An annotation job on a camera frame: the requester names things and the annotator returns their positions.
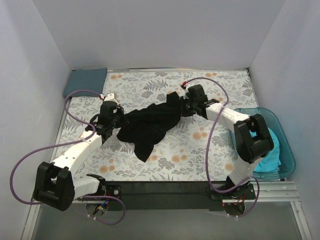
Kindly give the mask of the black t-shirt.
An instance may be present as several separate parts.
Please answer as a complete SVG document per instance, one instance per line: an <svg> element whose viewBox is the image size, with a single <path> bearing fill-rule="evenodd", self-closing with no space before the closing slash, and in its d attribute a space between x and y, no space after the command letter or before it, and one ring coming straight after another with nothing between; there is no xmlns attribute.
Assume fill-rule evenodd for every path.
<svg viewBox="0 0 320 240"><path fill-rule="evenodd" d="M135 109L125 117L128 124L120 128L117 138L121 142L134 144L134 154L139 160L146 162L154 146L180 121L180 97L172 92L166 96L166 102Z"/></svg>

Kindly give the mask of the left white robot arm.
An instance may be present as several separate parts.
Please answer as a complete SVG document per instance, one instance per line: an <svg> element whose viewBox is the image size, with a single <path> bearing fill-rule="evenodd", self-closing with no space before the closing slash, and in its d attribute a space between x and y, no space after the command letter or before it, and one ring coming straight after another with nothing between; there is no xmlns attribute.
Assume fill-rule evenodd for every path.
<svg viewBox="0 0 320 240"><path fill-rule="evenodd" d="M104 194L105 179L89 173L74 177L84 161L113 134L113 130L125 123L123 108L115 100L107 100L89 122L81 135L81 141L71 146L52 163L41 163L36 172L33 198L43 204L65 211L73 200L86 195Z"/></svg>

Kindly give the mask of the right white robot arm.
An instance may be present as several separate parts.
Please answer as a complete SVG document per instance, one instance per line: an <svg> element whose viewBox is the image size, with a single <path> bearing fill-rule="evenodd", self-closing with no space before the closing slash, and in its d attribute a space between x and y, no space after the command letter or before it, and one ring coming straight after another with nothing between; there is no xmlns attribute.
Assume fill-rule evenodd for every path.
<svg viewBox="0 0 320 240"><path fill-rule="evenodd" d="M206 120L213 121L212 128L220 124L234 134L235 149L238 155L232 172L225 184L215 188L209 174L209 148L213 131L210 131L205 153L205 172L212 190L220 194L234 192L249 182L258 163L274 148L264 117L260 114L248 115L226 107L216 99L209 100L200 84L187 87L185 81L181 113L184 117L197 114Z"/></svg>

